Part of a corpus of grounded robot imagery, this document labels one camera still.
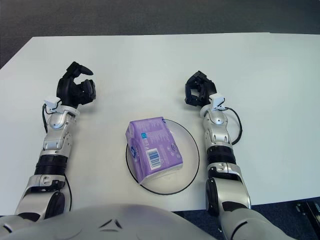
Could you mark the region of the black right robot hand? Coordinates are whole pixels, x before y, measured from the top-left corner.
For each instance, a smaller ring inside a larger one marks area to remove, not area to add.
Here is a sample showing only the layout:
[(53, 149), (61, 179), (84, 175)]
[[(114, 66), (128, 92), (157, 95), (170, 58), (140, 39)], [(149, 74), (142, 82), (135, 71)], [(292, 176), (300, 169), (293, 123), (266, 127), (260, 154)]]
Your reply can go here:
[(210, 103), (209, 96), (216, 94), (215, 84), (207, 76), (197, 71), (185, 84), (185, 103), (191, 106), (204, 107)]

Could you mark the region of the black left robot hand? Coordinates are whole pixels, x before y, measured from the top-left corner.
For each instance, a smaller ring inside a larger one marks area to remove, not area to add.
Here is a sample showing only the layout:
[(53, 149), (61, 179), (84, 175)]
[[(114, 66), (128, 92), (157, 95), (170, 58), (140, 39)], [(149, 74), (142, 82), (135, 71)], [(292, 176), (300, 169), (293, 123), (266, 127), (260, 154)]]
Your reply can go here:
[(93, 72), (74, 61), (59, 80), (56, 97), (63, 106), (77, 109), (79, 105), (89, 104), (96, 99), (96, 86), (92, 79), (86, 79), (79, 84), (74, 82), (80, 75), (92, 76)]

